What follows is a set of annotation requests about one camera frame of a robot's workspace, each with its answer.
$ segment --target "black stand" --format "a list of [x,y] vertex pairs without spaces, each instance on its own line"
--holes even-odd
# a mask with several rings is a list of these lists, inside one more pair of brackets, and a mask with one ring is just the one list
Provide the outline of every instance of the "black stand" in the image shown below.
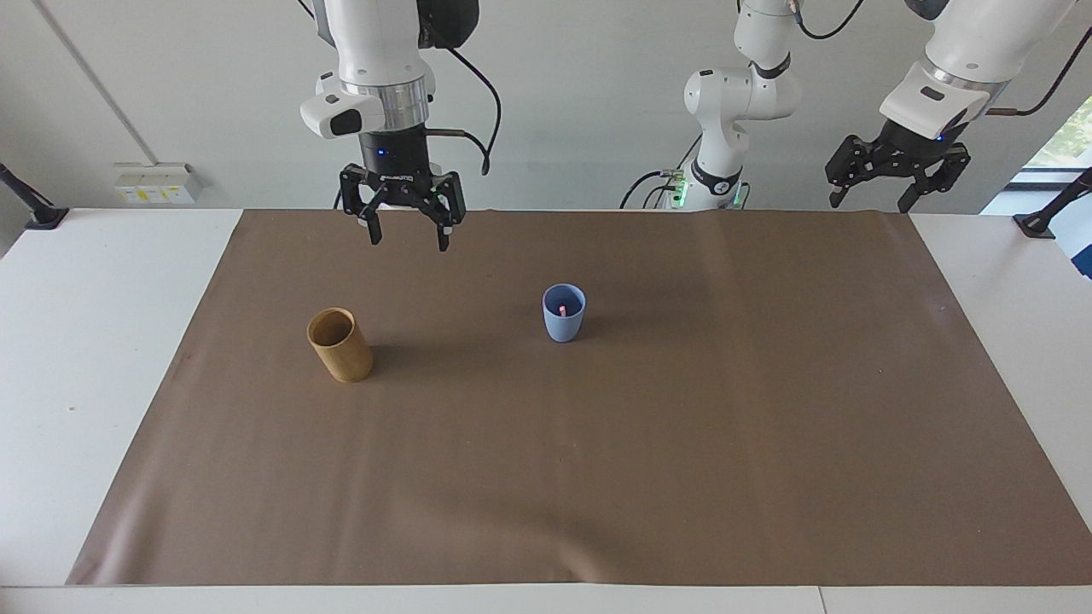
[[1055,236],[1051,232],[1051,221],[1054,220],[1054,216],[1061,213],[1069,206],[1069,203],[1089,192],[1092,192],[1092,167],[1081,173],[1080,177],[1061,190],[1061,193],[1055,197],[1042,211],[1013,215],[1012,219],[1016,220],[1017,225],[1020,226],[1025,236],[1033,239],[1053,239]]
[[31,221],[24,226],[27,231],[52,231],[68,215],[68,209],[54,206],[49,199],[15,177],[3,164],[0,164],[0,181],[11,188],[11,191],[15,192],[15,196],[31,210]]

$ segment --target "brown tablecloth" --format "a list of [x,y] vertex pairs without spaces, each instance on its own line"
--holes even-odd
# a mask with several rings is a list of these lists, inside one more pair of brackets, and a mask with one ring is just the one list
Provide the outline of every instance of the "brown tablecloth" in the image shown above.
[[[912,223],[251,211],[72,583],[1092,583]],[[589,297],[553,343],[539,297]],[[353,310],[365,382],[305,329]]]

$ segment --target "blue cup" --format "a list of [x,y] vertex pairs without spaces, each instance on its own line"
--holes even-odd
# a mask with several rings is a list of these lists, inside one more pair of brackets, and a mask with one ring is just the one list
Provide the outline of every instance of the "blue cup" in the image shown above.
[[543,318],[546,332],[558,343],[568,343],[577,336],[584,321],[587,300],[584,293],[572,284],[550,286],[543,295]]

